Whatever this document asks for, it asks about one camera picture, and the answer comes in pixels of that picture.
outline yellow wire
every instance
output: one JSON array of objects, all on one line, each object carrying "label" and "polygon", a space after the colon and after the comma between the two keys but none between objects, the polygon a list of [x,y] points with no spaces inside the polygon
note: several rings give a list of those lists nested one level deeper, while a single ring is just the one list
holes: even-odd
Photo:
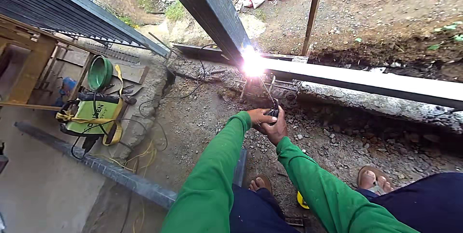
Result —
[{"label": "yellow wire", "polygon": [[[109,158],[109,157],[107,157],[107,156],[104,156],[104,155],[102,155],[102,154],[90,154],[90,155],[91,155],[91,156],[102,156],[102,157],[104,157],[104,158],[106,158],[106,159],[109,159],[109,160],[111,160],[111,161],[117,163],[120,167],[122,167],[122,168],[124,168],[124,169],[126,169],[126,170],[129,170],[129,171],[135,173],[135,167],[136,167],[136,165],[138,164],[138,159],[135,160],[135,164],[133,165],[133,169],[128,168],[128,167],[126,166],[126,165],[129,163],[129,161],[131,161],[131,160],[133,160],[133,159],[135,159],[135,158],[137,158],[137,157],[144,157],[144,156],[146,156],[147,154],[151,153],[150,159],[148,160],[147,164],[146,164],[145,166],[142,166],[141,168],[139,168],[139,169],[145,168],[145,170],[143,171],[143,178],[144,178],[145,175],[146,175],[146,171],[148,170],[148,167],[154,163],[154,160],[156,159],[156,155],[157,155],[157,149],[154,148],[154,147],[152,147],[152,143],[153,143],[153,140],[150,141],[150,144],[148,145],[148,147],[146,148],[146,150],[145,150],[144,153],[139,154],[139,155],[137,155],[137,156],[131,158],[130,160],[126,161],[126,162],[124,163],[124,165],[122,165],[120,162],[118,162],[118,161],[116,161],[116,160],[114,160],[114,159],[112,159],[112,158]],[[136,223],[137,223],[138,220],[139,220],[140,213],[142,213],[142,219],[141,219],[140,229],[139,229],[139,230],[141,231],[142,228],[143,228],[143,223],[144,223],[144,218],[145,218],[145,209],[144,209],[144,201],[143,201],[143,199],[141,199],[141,200],[142,200],[142,212],[139,212],[139,213],[137,214],[137,216],[136,216],[136,218],[135,218],[135,220],[134,220],[134,222],[133,222],[133,224],[132,224],[133,233],[136,233],[135,225],[136,225]]]}]

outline brown sandal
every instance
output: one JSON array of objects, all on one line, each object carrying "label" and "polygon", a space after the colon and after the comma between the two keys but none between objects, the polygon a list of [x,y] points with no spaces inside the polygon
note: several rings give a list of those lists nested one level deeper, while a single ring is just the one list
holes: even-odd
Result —
[{"label": "brown sandal", "polygon": [[258,178],[258,177],[260,177],[260,178],[263,180],[263,183],[264,183],[265,185],[268,185],[268,188],[267,188],[267,189],[268,189],[269,192],[272,194],[272,183],[270,182],[269,177],[267,177],[267,175],[265,175],[265,174],[259,174],[259,175],[256,176],[256,178],[254,178],[254,181],[257,181],[257,178]]},{"label": "brown sandal", "polygon": [[370,166],[370,165],[367,165],[367,166],[363,166],[360,171],[358,171],[358,174],[357,174],[357,185],[361,185],[361,178],[362,178],[362,174],[365,172],[365,171],[372,171],[374,173],[374,175],[376,176],[376,181],[374,182],[374,186],[370,189],[368,189],[369,191],[372,191],[372,192],[376,192],[376,191],[379,191],[379,193],[381,195],[385,194],[385,191],[379,187],[378,185],[378,178],[379,176],[383,176],[384,178],[386,178],[386,182],[390,183],[391,184],[391,187],[392,188],[395,188],[394,186],[394,183],[392,182],[392,180],[389,178],[389,176],[387,176],[384,172],[380,171],[379,169],[373,167],[373,166]]}]

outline green welding machine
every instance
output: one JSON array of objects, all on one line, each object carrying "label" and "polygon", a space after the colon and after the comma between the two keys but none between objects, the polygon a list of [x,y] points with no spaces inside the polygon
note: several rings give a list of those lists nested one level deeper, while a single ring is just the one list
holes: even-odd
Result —
[{"label": "green welding machine", "polygon": [[[77,100],[71,100],[61,107],[59,113],[63,116],[91,120],[96,118],[114,119],[114,112],[119,98],[94,92],[79,93]],[[101,137],[109,133],[113,122],[105,124],[79,123],[70,118],[60,118],[62,132],[79,137]]]}]

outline hand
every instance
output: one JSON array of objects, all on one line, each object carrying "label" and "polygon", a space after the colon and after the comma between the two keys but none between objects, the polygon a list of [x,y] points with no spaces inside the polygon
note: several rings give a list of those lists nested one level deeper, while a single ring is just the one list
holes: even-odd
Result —
[{"label": "hand", "polygon": [[265,112],[268,112],[270,109],[253,109],[247,111],[248,114],[251,116],[252,125],[260,124],[260,123],[273,123],[276,122],[277,118],[272,117],[269,115],[263,115]]},{"label": "hand", "polygon": [[261,123],[260,126],[267,133],[269,141],[275,146],[277,146],[283,137],[288,136],[285,111],[283,111],[281,106],[278,106],[278,120],[274,125],[270,126],[268,123]]}]

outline navy blue pants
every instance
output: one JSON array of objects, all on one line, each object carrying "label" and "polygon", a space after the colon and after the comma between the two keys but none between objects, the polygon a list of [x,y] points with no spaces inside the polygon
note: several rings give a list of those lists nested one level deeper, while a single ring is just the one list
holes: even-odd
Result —
[{"label": "navy blue pants", "polygon": [[[257,192],[233,185],[230,232],[297,233],[286,224],[278,202],[267,189]],[[385,207],[396,219],[421,233],[460,232],[463,215],[463,173],[435,174],[377,195],[357,189],[370,202]]]}]

